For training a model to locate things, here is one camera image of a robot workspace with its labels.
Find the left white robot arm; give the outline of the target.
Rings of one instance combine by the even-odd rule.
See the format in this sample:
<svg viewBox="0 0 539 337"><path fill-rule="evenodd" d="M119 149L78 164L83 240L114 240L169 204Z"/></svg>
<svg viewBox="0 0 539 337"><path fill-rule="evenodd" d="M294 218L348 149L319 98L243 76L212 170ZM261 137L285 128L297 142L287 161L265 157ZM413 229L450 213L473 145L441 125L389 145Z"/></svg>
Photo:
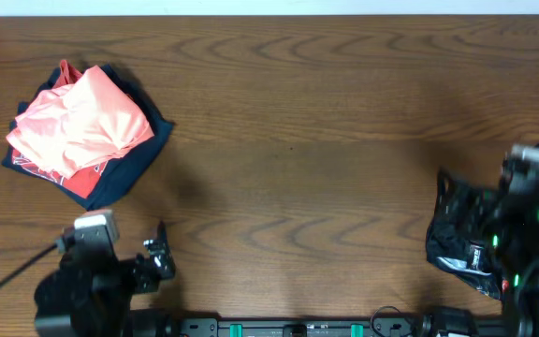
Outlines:
<svg viewBox="0 0 539 337"><path fill-rule="evenodd" d="M148 255L120 260L107 226L73 228L58 241L59 269L36 288L35 328L40 336L178 336L175 321L157 310L131 309L139 294L154 293L176 275L167 228L143 243Z"/></svg>

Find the black patterned garment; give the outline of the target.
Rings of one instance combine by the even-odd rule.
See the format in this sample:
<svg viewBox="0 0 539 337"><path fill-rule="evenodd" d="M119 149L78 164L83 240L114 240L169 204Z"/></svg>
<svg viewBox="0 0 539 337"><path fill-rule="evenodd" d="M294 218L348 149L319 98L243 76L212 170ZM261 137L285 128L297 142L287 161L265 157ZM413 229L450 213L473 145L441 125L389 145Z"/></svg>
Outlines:
<svg viewBox="0 0 539 337"><path fill-rule="evenodd" d="M508 283L494 270L479 227L506 193L501 179L496 188L473 186L439 170L434 215L425 243L430 264L495 300L503 299Z"/></svg>

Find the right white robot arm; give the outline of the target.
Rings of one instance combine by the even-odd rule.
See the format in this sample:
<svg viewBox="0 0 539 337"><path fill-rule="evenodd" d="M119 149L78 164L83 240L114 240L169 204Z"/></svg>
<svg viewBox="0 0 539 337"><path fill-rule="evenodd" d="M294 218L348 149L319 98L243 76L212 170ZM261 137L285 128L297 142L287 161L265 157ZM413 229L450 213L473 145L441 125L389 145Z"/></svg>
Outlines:
<svg viewBox="0 0 539 337"><path fill-rule="evenodd" d="M503 321L509 336L539 336L539 182L504 194L479 227L494 270L508 283Z"/></svg>

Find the pink t-shirt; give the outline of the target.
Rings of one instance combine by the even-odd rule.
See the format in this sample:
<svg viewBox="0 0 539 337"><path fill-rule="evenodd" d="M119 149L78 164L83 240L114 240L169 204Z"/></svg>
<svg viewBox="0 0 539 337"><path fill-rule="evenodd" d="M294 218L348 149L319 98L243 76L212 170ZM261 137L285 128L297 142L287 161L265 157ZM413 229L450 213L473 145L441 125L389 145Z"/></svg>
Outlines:
<svg viewBox="0 0 539 337"><path fill-rule="evenodd" d="M39 168L69 179L153 136L142 109L93 66L75 83L41 92L16 117L7 142Z"/></svg>

